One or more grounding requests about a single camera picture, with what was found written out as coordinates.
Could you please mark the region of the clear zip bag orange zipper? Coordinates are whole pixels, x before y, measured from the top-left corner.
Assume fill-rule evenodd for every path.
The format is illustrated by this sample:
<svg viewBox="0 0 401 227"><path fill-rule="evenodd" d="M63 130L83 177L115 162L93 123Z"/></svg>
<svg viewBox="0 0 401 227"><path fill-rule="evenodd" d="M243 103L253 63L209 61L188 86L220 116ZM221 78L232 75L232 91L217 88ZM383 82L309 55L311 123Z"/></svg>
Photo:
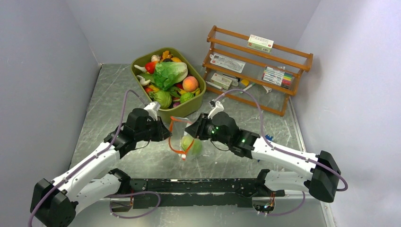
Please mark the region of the clear zip bag orange zipper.
<svg viewBox="0 0 401 227"><path fill-rule="evenodd" d="M170 120L169 148L178 154L181 160L193 160L200 157L203 153L202 142L185 131L186 127L192 124L192 121L188 118L174 116L171 116Z"/></svg>

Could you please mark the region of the round green cabbage toy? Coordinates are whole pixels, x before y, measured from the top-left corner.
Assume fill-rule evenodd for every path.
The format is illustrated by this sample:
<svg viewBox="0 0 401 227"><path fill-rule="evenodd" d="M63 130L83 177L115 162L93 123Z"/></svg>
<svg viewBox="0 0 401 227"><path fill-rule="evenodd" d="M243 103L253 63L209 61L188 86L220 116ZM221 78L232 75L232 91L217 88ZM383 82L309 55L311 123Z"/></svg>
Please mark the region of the round green cabbage toy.
<svg viewBox="0 0 401 227"><path fill-rule="evenodd" d="M194 139L190 135L184 135L181 139L181 148L185 151L188 158L198 157L203 152L203 145L199 139Z"/></svg>

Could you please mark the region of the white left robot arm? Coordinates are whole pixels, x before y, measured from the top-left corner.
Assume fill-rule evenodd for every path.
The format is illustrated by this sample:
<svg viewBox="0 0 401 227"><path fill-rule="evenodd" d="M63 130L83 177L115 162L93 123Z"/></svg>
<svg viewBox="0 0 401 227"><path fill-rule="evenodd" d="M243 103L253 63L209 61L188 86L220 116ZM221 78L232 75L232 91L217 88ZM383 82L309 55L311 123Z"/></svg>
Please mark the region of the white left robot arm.
<svg viewBox="0 0 401 227"><path fill-rule="evenodd" d="M112 169L101 179L95 177L134 151L138 142L160 142L170 137L158 109L157 102L133 109L125 123L120 123L73 168L51 181L40 180L34 186L28 225L37 218L47 227L67 227L83 209L99 199L127 194L131 178L125 172Z"/></svg>

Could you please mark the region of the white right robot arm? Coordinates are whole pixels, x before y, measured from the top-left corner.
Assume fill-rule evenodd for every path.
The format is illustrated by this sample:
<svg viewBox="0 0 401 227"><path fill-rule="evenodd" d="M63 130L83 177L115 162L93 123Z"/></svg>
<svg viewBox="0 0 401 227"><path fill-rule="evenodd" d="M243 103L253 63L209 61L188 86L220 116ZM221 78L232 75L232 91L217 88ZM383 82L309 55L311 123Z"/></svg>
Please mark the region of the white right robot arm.
<svg viewBox="0 0 401 227"><path fill-rule="evenodd" d="M327 151L308 153L270 142L258 133L240 129L225 112L212 118L202 113L185 132L196 139L220 142L239 157L269 161L286 169L284 173L261 171L263 189L307 192L327 203L333 202L339 191L341 171Z"/></svg>

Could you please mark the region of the green leafy vegetable toy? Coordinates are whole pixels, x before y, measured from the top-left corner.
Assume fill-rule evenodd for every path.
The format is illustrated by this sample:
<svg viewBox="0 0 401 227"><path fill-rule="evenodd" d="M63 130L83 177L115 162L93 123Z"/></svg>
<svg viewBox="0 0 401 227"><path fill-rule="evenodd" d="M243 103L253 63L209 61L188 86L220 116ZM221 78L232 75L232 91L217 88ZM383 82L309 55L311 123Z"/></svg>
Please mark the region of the green leafy vegetable toy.
<svg viewBox="0 0 401 227"><path fill-rule="evenodd" d="M170 93L159 90L149 92L149 97L160 104L161 109L168 109L172 103L172 96Z"/></svg>

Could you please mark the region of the small green lime toy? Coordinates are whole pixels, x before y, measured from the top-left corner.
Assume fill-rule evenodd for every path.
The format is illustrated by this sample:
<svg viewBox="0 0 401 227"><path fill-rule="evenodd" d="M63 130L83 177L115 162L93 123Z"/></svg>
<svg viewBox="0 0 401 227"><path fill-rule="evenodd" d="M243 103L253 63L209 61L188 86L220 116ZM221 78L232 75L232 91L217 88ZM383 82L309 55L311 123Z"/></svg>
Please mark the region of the small green lime toy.
<svg viewBox="0 0 401 227"><path fill-rule="evenodd" d="M194 98L194 94L191 92L186 92L180 96L180 104L183 104L192 98Z"/></svg>

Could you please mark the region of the peach toy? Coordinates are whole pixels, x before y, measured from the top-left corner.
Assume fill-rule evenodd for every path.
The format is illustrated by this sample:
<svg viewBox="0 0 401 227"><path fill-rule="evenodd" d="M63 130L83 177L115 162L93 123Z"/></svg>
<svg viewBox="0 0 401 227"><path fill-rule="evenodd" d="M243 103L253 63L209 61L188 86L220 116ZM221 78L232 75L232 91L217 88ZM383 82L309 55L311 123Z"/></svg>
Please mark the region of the peach toy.
<svg viewBox="0 0 401 227"><path fill-rule="evenodd" d="M194 76L188 76L183 80L182 86L184 91L193 92L199 87L199 83Z"/></svg>

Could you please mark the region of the white mushroom toy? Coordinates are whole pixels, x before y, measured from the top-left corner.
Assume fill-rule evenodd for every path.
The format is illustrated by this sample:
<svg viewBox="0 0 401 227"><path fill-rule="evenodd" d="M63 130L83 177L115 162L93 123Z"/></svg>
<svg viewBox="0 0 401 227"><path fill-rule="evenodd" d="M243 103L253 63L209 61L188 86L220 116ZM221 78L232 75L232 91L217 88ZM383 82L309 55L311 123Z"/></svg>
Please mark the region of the white mushroom toy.
<svg viewBox="0 0 401 227"><path fill-rule="evenodd" d="M150 79L145 79L144 77L142 77L140 75L137 75L136 78L138 79L138 81L142 87L145 87L151 83Z"/></svg>

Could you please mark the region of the small white green box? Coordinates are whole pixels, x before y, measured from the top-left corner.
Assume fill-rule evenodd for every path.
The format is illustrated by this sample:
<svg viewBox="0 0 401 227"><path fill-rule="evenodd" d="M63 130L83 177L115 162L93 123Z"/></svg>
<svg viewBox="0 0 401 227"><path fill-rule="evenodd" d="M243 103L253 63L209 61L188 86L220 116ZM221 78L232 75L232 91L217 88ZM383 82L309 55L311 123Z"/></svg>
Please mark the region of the small white green box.
<svg viewBox="0 0 401 227"><path fill-rule="evenodd" d="M230 88L230 86L232 84L232 80L231 79L228 79L228 78L224 77L223 75L220 75L220 74L217 74L217 73L214 73L211 76L210 81L213 84L215 84L217 86L220 86L220 87L222 87L222 89L225 89L225 90L229 90L229 88Z"/></svg>

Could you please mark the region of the napa cabbage toy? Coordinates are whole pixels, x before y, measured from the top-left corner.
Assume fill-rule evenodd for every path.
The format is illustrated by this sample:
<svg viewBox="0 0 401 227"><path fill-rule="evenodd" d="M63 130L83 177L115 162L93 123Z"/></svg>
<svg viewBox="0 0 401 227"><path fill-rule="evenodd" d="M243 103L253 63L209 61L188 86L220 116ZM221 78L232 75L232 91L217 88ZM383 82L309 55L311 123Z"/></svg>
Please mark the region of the napa cabbage toy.
<svg viewBox="0 0 401 227"><path fill-rule="evenodd" d="M184 62L161 62L155 66L154 83L162 90L183 81L188 75L187 64Z"/></svg>

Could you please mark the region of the white pen on table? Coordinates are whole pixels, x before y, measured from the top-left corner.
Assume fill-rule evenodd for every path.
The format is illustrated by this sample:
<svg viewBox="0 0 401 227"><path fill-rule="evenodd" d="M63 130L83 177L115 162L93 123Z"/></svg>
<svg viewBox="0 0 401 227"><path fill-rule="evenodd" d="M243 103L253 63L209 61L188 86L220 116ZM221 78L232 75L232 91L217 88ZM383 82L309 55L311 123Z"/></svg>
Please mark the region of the white pen on table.
<svg viewBox="0 0 401 227"><path fill-rule="evenodd" d="M245 87L242 91L240 91L240 94L242 94L244 91L247 91L247 90L249 90L252 86L254 86L255 85L255 83L251 83L251 84L249 84L247 87Z"/></svg>

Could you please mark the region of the flat packaged stationery card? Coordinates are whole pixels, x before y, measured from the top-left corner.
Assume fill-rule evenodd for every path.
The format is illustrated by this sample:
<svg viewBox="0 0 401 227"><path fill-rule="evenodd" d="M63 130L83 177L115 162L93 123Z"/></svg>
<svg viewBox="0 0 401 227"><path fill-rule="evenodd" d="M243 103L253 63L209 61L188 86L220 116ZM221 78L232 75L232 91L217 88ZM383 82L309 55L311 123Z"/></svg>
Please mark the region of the flat packaged stationery card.
<svg viewBox="0 0 401 227"><path fill-rule="evenodd" d="M237 73L242 73L246 63L243 61L238 61L232 58L229 58L227 56L224 55L220 55L220 54L210 54L210 63L217 65L219 67L228 69L228 70L232 70L234 72Z"/></svg>

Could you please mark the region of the wooden shelf rack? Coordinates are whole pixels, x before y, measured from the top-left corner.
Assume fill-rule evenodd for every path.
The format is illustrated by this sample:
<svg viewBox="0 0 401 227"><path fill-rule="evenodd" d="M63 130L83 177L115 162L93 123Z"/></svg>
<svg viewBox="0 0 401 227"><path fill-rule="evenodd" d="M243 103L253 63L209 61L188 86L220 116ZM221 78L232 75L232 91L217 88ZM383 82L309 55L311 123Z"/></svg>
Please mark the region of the wooden shelf rack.
<svg viewBox="0 0 401 227"><path fill-rule="evenodd" d="M237 88L244 89L255 83L249 90L255 91L262 110L284 116L289 99L298 91L301 76L309 72L314 55L301 52L279 44L274 44L270 53L247 47L249 35L213 26L207 35L209 50L203 60L204 79L210 82L214 73L237 80ZM237 73L210 63L210 54L220 54L246 63L242 73ZM289 89L262 80L265 67L288 72L293 75Z"/></svg>

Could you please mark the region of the coloured marker pen set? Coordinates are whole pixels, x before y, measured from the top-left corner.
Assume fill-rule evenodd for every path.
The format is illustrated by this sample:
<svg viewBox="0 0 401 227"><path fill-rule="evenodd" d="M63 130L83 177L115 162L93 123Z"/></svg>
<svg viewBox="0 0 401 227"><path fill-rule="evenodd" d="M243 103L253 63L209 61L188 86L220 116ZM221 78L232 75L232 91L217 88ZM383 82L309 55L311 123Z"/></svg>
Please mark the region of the coloured marker pen set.
<svg viewBox="0 0 401 227"><path fill-rule="evenodd" d="M271 67L265 67L262 80L289 89L292 85L293 75Z"/></svg>

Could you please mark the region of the white box on top shelf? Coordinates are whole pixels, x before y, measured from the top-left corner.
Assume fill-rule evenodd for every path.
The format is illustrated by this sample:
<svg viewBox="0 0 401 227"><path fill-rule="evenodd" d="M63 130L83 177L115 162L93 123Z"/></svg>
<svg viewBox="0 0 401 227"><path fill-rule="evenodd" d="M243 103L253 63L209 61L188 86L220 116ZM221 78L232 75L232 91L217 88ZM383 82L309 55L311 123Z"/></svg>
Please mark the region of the white box on top shelf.
<svg viewBox="0 0 401 227"><path fill-rule="evenodd" d="M273 45L274 45L273 40L259 37L256 35L250 35L247 41L247 47L265 53L270 53L273 48Z"/></svg>

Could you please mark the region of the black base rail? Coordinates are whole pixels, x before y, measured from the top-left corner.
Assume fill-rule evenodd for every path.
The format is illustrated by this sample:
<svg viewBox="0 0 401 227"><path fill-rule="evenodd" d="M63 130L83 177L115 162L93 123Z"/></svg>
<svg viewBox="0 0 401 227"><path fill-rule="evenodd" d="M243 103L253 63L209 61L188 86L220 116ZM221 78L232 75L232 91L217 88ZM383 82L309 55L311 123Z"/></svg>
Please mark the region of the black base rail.
<svg viewBox="0 0 401 227"><path fill-rule="evenodd" d="M283 197L284 190L272 191L262 177L257 178L200 178L200 179L157 179L131 178L120 170L112 170L122 181L112 196L124 194L133 198L134 209L145 209L158 204L160 207L226 206L252 208L253 200Z"/></svg>

